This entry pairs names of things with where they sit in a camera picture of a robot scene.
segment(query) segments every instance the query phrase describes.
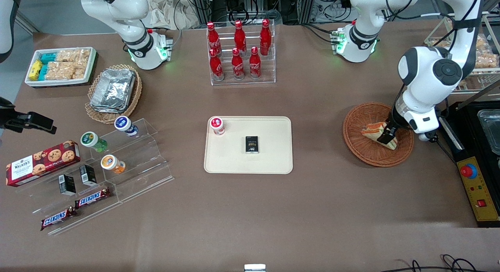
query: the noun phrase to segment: bottle cap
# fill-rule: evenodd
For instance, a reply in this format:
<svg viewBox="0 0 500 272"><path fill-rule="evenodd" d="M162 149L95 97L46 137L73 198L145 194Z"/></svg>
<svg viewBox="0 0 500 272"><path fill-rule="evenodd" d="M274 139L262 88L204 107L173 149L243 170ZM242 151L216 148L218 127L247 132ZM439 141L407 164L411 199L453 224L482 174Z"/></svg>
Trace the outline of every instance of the bottle cap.
<svg viewBox="0 0 500 272"><path fill-rule="evenodd" d="M120 116L114 120L114 127L119 131L125 131L132 126L132 121L127 116Z"/></svg>
<svg viewBox="0 0 500 272"><path fill-rule="evenodd" d="M104 169L111 170L118 165L118 160L114 155L105 155L102 160L100 160L100 165Z"/></svg>
<svg viewBox="0 0 500 272"><path fill-rule="evenodd" d="M223 121L220 117L212 117L210 119L210 127L214 130L219 130L224 127Z"/></svg>
<svg viewBox="0 0 500 272"><path fill-rule="evenodd" d="M93 147L99 140L99 136L92 131L87 131L80 138L80 143L85 147Z"/></svg>

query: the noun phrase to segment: acrylic bottle rack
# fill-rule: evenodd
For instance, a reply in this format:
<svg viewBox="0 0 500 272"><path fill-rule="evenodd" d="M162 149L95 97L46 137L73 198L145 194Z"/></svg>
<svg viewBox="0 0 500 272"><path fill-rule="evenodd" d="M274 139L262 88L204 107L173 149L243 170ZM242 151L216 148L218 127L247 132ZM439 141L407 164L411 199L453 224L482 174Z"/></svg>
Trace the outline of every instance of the acrylic bottle rack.
<svg viewBox="0 0 500 272"><path fill-rule="evenodd" d="M249 21L248 24L243 25L243 30L246 35L246 56L242 56L243 68L245 70L245 78L237 80L233 76L232 72L232 49L234 48L234 31L236 30L234 22L222 21L214 22L216 31L220 38L220 46L222 47L222 56L220 57L220 62L222 62L222 69L225 77L221 81L214 81L214 74L210 69L209 62L207 62L210 72L210 82L212 85L223 85L223 84L257 84L257 83L275 83L276 82L276 33L275 33L275 21L270 20L269 29L271 31L271 46L269 48L268 56L263 56L260 54L260 43L261 43L261 29L262 20ZM207 56L210 60L210 55L208 49L210 49L207 37ZM255 80L250 77L250 49L253 46L259 48L259 57L261 57L261 72L262 75L259 79Z"/></svg>
<svg viewBox="0 0 500 272"><path fill-rule="evenodd" d="M112 193L110 197L83 206L77 210L76 216L44 229L49 235L60 234L173 180L168 163L159 153L152 137L157 131L145 119L134 124L139 129L136 136L128 137L118 130L103 135L100 138L107 141L107 150L102 153L79 144L80 162L18 187L18 194L27 195L32 200L33 222L40 226L42 219L60 213L68 206L75 206L75 200L109 187ZM107 154L113 154L125 162L125 171L115 174L102 169L100 159ZM98 185L90 187L82 184L82 165L94 169ZM77 189L75 195L60 194L58 176L61 174L73 177Z"/></svg>

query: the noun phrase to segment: red bottle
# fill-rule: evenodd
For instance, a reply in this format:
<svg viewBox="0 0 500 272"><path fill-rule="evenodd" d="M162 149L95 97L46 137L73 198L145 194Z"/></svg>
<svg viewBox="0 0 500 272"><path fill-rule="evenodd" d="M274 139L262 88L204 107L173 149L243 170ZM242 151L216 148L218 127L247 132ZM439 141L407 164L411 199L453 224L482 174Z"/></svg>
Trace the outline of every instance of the red bottle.
<svg viewBox="0 0 500 272"><path fill-rule="evenodd" d="M261 57L259 57L259 50L256 46L252 47L250 51L252 52L250 56L250 76L256 80L261 77Z"/></svg>
<svg viewBox="0 0 500 272"><path fill-rule="evenodd" d="M217 57L217 51L215 49L211 49L210 53L210 69L212 73L214 73L214 81L221 81L224 79L224 72L222 71L222 64L220 59Z"/></svg>
<svg viewBox="0 0 500 272"><path fill-rule="evenodd" d="M246 36L243 32L243 23L240 20L236 20L234 23L236 26L236 32L234 32L234 44L239 50L241 56L246 55Z"/></svg>
<svg viewBox="0 0 500 272"><path fill-rule="evenodd" d="M269 20L262 20L262 30L261 30L261 54L267 56L269 54L269 48L271 46L271 31L269 30Z"/></svg>
<svg viewBox="0 0 500 272"><path fill-rule="evenodd" d="M209 39L210 49L215 49L217 56L220 57L222 55L222 48L220 46L220 39L218 37L218 33L215 30L214 23L209 21L209 23L207 23L207 29L209 30L209 34L207 37Z"/></svg>
<svg viewBox="0 0 500 272"><path fill-rule="evenodd" d="M245 71L243 70L243 59L239 56L238 48L232 49L232 71L234 72L234 78L237 80L243 80L245 78Z"/></svg>

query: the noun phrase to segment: black box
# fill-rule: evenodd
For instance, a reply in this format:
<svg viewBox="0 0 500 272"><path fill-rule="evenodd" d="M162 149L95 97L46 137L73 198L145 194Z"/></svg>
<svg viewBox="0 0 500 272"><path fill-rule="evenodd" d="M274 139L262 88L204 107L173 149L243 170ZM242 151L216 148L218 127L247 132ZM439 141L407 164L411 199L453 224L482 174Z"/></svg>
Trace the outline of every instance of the black box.
<svg viewBox="0 0 500 272"><path fill-rule="evenodd" d="M82 183L88 186L97 185L97 179L95 179L95 172L93 167L89 165L82 165L80 167L80 175L82 176Z"/></svg>
<svg viewBox="0 0 500 272"><path fill-rule="evenodd" d="M259 141L257 136L245 137L245 153L259 154Z"/></svg>
<svg viewBox="0 0 500 272"><path fill-rule="evenodd" d="M59 191L61 191L61 194L64 195L75 195L77 193L77 189L75 187L73 177L65 174L59 175Z"/></svg>

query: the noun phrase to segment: brown table surface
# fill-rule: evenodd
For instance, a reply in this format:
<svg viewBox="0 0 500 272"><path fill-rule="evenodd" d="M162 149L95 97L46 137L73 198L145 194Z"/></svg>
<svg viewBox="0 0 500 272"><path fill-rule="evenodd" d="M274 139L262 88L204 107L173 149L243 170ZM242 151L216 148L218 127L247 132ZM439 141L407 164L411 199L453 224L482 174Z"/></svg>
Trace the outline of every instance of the brown table surface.
<svg viewBox="0 0 500 272"><path fill-rule="evenodd" d="M131 116L157 128L175 180L54 237L39 232L27 197L0 187L1 270L232 272L265 263L270 272L376 272L404 267L398 259L440 265L445 253L499 270L500 231L475 228L457 169L437 145L416 140L407 161L375 168L343 142L348 111L367 101L391 104L400 56L435 24L386 23L382 42L361 64L332 56L329 44L303 27L280 25L277 82L253 88L212 87L205 30L184 32L171 62L139 71L143 94ZM36 49L93 46L97 72L133 65L116 34L34 40ZM86 115L88 88L22 85L17 109L54 119L57 134L4 132L0 165L87 130L112 131ZM207 174L213 115L289 117L291 174Z"/></svg>

